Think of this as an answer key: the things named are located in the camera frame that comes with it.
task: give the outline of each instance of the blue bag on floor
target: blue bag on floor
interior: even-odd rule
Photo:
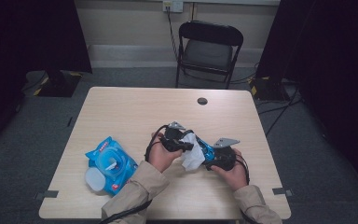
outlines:
[[[89,158],[86,182],[94,191],[104,189],[118,194],[138,168],[133,158],[110,136],[86,156]]]

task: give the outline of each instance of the hand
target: hand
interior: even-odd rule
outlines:
[[[236,148],[233,149],[235,151],[235,154],[241,156],[241,153]],[[236,191],[237,189],[248,185],[246,182],[245,169],[238,161],[235,162],[234,168],[229,171],[225,171],[215,165],[213,165],[211,169],[218,173],[220,176],[222,176],[233,191]]]
[[[153,142],[152,149],[150,150],[149,163],[152,164],[160,172],[164,172],[168,167],[171,166],[173,160],[182,155],[182,150],[177,150],[174,152],[168,151],[162,144],[159,142],[159,138],[163,136],[162,133],[158,133],[158,137]]]

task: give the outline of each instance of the light wood table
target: light wood table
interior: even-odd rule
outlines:
[[[208,104],[199,105],[200,97]],[[89,90],[48,188],[59,193],[57,198],[44,199],[39,216],[101,218],[101,207],[111,196],[96,194],[87,186],[85,153],[112,136],[139,163],[145,159],[151,133],[173,121],[211,145],[220,137],[241,140],[234,147],[249,165],[251,184],[260,187],[266,203],[281,218],[291,216],[285,195],[272,192],[282,183],[248,91],[114,87]],[[241,219],[227,184],[203,165],[194,172],[185,172],[177,159],[164,174],[171,184],[147,209],[148,219]]]

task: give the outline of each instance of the gray carpet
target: gray carpet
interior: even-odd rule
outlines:
[[[238,68],[233,80],[253,72]],[[26,91],[21,110],[0,133],[0,223],[97,223],[43,220],[38,215],[41,201],[34,199],[48,189],[88,90],[93,86],[173,88],[174,74],[175,68],[98,68],[81,78],[71,98],[35,97],[36,86]],[[29,73],[27,85],[42,75]],[[191,77],[181,82],[185,84],[181,88],[224,88]],[[249,90],[245,83],[230,88]],[[295,92],[293,85],[286,89],[290,95]],[[282,106],[261,103],[255,101],[259,112]],[[260,115],[265,131],[280,112]],[[294,193],[288,198],[292,216],[283,223],[358,223],[358,176],[323,135],[302,102],[290,106],[268,134],[282,184]]]

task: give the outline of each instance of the forearm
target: forearm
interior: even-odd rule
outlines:
[[[249,218],[258,223],[282,223],[281,218],[266,205],[263,195],[257,186],[246,186],[234,192],[234,197]]]
[[[103,219],[152,200],[167,188],[168,184],[164,175],[148,162],[142,161],[129,183],[103,206]],[[145,223],[145,213],[146,211],[143,210],[115,220],[113,223]]]

